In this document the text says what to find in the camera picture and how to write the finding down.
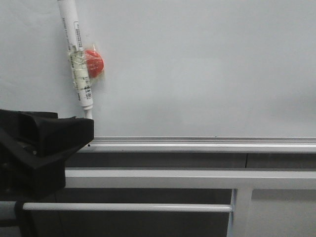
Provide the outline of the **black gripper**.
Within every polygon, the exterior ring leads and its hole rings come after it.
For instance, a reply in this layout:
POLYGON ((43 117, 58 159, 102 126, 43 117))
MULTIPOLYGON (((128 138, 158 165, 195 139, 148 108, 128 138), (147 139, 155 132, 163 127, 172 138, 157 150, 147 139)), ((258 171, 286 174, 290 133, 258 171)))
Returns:
POLYGON ((65 160, 92 141, 94 121, 0 111, 0 192, 41 199, 65 187, 65 160))

